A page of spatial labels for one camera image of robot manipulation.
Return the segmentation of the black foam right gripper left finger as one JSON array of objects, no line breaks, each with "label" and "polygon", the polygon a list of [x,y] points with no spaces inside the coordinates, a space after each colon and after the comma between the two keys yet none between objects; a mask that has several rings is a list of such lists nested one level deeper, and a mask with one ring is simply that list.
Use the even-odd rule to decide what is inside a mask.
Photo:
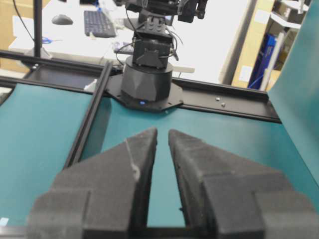
[{"label": "black foam right gripper left finger", "polygon": [[147,225],[156,128],[58,173],[33,204],[29,239],[126,239]]}]

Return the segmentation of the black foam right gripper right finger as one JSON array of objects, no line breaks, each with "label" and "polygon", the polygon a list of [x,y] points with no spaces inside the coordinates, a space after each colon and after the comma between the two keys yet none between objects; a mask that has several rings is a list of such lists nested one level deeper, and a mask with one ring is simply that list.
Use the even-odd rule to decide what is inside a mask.
[{"label": "black foam right gripper right finger", "polygon": [[171,129],[185,222],[217,239],[316,239],[319,215],[277,169]]}]

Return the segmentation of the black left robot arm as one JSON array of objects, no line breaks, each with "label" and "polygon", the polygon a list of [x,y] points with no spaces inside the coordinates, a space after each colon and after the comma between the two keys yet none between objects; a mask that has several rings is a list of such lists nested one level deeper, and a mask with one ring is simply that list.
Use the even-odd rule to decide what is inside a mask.
[{"label": "black left robot arm", "polygon": [[177,53],[165,17],[191,23],[204,18],[206,4],[204,0],[125,1],[126,10],[143,15],[133,26],[133,54],[121,76],[111,77],[111,65],[104,67],[62,171],[32,206],[27,238],[126,239],[131,230],[146,228],[157,129],[146,129],[86,160],[81,156],[105,91],[131,107],[146,103],[148,111],[182,103],[182,90],[172,82],[168,60]]}]

